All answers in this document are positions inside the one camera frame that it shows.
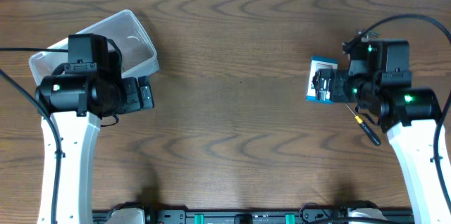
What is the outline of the blue white screwdriver box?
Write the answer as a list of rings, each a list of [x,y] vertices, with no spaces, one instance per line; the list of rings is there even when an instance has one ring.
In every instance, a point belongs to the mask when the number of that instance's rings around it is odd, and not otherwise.
[[[313,78],[316,72],[319,69],[336,69],[338,67],[338,62],[331,58],[326,58],[322,56],[312,56],[311,64],[309,69],[309,78],[306,84],[306,100],[310,102],[317,102],[322,104],[333,104],[330,100],[330,94],[327,94],[327,97],[324,101],[318,100],[316,98],[316,92],[314,89]]]

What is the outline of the clear plastic container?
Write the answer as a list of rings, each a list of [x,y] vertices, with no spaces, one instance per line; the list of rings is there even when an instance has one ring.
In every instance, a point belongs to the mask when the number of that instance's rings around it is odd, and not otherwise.
[[[157,52],[140,21],[130,10],[122,10],[81,31],[112,39],[123,55],[122,76],[149,76],[160,69]],[[29,59],[35,83],[50,75],[54,69],[68,61],[67,53],[38,52]]]

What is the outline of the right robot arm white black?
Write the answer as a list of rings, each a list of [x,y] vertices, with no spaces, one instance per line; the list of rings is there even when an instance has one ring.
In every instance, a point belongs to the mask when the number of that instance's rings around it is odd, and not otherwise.
[[[412,87],[408,41],[360,39],[346,69],[333,59],[313,57],[306,99],[354,103],[354,118],[376,146],[381,140],[362,111],[377,117],[399,161],[414,222],[450,222],[450,160],[440,122],[445,113],[432,89]]]

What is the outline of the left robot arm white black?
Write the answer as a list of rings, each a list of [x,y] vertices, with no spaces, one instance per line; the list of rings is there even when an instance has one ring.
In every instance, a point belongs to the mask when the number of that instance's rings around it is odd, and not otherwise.
[[[147,76],[123,77],[116,43],[101,35],[68,38],[68,60],[44,77],[44,173],[39,223],[92,223],[94,152],[103,118],[154,107]]]

